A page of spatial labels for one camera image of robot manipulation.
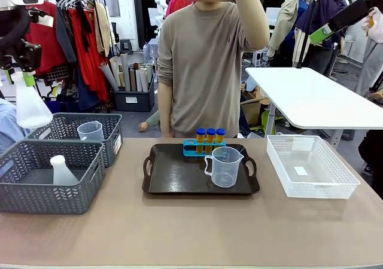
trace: gray basket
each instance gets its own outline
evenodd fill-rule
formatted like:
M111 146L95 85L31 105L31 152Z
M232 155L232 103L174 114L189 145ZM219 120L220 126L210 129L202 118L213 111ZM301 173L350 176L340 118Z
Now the gray basket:
M23 140L0 156L0 212L84 214L105 177L101 143ZM63 155L79 180L53 185L51 157Z
M77 127L91 121L102 123L104 131L105 167L113 164L123 143L121 118L119 114L54 114L53 120L46 126L34 130L27 139L80 140Z

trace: cup handle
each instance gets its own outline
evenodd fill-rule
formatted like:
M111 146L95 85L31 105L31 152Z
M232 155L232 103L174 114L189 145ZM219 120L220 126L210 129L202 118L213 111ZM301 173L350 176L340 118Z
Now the cup handle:
M211 176L211 172L208 172L208 158L211 159L211 160L213 160L213 156L211 156L211 155L207 155L207 156L205 157L205 162L206 162L205 174Z

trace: brown tabletop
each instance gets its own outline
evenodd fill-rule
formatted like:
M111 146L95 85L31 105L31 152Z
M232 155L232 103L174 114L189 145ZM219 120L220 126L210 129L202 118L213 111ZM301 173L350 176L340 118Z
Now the brown tabletop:
M152 197L142 163L156 143L125 139L89 212L0 215L0 264L349 266L383 263L383 202L361 185L349 200L287 198L263 139L250 198Z

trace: blue cap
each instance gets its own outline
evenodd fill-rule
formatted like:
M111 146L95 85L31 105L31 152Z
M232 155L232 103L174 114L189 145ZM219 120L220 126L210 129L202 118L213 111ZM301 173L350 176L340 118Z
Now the blue cap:
M217 134L219 135L219 136L224 136L225 135L225 129L218 129L217 130Z
M208 135L210 136L215 135L215 129L208 129Z
M197 129L197 135L199 136L204 136L206 133L205 129L201 128L201 129Z

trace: measuring cup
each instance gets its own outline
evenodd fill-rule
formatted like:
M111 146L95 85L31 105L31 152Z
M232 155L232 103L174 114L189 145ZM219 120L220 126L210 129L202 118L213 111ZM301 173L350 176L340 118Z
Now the measuring cup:
M239 163L244 158L234 148L221 146L205 157L205 174L211 176L211 181L223 188L234 186L237 182ZM211 172L208 172L208 159L212 160Z
M81 140L103 142L104 132L102 130L102 123L98 121L91 121L82 124L77 128L78 135Z

